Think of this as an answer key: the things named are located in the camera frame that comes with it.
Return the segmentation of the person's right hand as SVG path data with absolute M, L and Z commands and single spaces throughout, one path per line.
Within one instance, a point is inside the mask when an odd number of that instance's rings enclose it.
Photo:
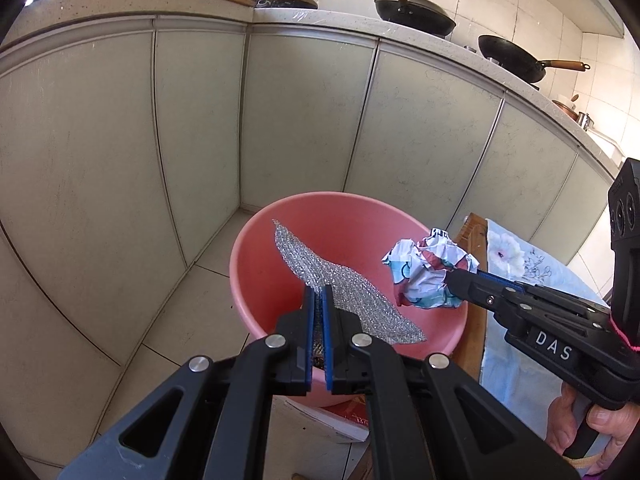
M 573 414 L 573 406 L 577 399 L 577 391 L 562 383 L 561 394 L 555 398 L 548 408 L 548 424 L 546 443 L 562 455 L 574 442 L 578 423 Z M 639 421 L 639 407 L 627 403 L 618 411 L 610 411 L 593 405 L 586 415 L 588 426 L 598 434 L 609 436 L 601 456 L 587 471 L 587 477 L 596 478 L 605 472 L 623 449 Z

